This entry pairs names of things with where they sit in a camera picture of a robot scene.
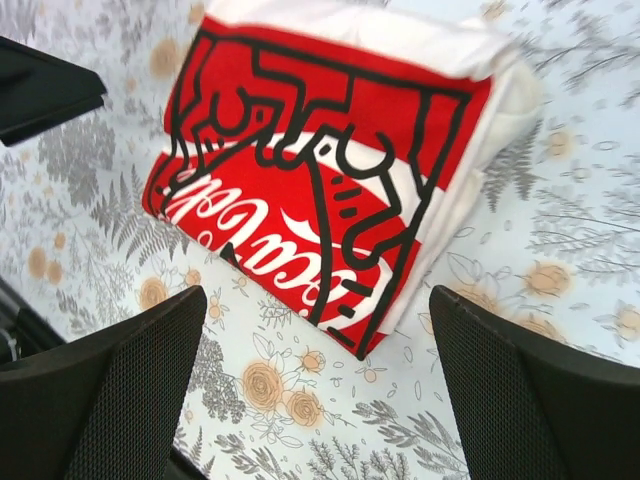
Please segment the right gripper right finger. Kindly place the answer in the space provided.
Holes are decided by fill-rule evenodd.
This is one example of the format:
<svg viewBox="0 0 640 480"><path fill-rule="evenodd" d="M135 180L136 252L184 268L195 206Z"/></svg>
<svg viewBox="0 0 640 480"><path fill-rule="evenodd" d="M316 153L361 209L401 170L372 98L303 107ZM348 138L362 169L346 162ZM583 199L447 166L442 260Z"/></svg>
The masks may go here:
<svg viewBox="0 0 640 480"><path fill-rule="evenodd" d="M473 479L636 479L639 370L436 286L429 309Z"/></svg>

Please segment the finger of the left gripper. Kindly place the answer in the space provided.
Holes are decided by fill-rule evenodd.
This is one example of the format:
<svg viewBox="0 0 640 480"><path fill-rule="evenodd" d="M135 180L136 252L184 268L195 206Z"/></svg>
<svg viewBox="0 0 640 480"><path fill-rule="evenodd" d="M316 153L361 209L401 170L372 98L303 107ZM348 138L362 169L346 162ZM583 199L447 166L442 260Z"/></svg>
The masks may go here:
<svg viewBox="0 0 640 480"><path fill-rule="evenodd" d="M1 39L1 143L12 146L104 105L89 69Z"/></svg>

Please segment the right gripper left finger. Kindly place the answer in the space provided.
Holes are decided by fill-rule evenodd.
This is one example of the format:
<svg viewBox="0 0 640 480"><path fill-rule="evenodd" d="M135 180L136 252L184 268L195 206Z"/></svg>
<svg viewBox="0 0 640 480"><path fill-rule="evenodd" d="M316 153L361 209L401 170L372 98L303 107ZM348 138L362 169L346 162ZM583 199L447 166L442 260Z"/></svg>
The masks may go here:
<svg viewBox="0 0 640 480"><path fill-rule="evenodd" d="M190 287L78 340L1 362L5 479L198 479L173 446L206 310Z"/></svg>

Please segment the white printed t-shirt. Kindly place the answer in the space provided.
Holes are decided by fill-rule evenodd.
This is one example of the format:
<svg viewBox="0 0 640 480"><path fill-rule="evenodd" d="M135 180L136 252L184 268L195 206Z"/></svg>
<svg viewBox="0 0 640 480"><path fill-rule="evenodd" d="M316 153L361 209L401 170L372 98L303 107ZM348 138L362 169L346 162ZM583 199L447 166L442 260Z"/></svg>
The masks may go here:
<svg viewBox="0 0 640 480"><path fill-rule="evenodd" d="M214 1L142 205L361 359L542 96L514 42L481 19Z"/></svg>

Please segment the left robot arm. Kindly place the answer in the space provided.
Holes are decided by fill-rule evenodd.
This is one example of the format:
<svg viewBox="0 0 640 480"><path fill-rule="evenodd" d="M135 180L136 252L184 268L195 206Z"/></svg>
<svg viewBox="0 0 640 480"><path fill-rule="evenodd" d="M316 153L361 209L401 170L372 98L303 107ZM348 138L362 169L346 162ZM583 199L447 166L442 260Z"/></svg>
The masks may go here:
<svg viewBox="0 0 640 480"><path fill-rule="evenodd" d="M100 76L6 37L1 38L1 143L15 146L104 105ZM6 281L1 282L1 362L64 340Z"/></svg>

